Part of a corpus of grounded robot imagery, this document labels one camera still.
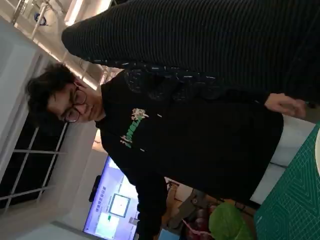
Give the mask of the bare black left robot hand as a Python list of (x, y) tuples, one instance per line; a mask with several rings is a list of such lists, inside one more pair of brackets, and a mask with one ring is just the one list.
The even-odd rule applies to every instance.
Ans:
[(167, 212), (164, 215), (159, 240), (186, 240), (188, 228), (197, 218), (197, 212), (209, 206), (206, 194), (193, 190), (185, 201), (175, 199), (172, 193), (167, 197)]

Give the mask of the person's hand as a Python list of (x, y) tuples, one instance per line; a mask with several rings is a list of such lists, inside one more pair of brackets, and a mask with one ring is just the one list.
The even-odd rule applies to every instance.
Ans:
[(286, 116), (300, 119), (306, 116), (306, 103), (303, 100), (286, 96), (284, 93), (271, 93), (264, 105), (270, 111)]

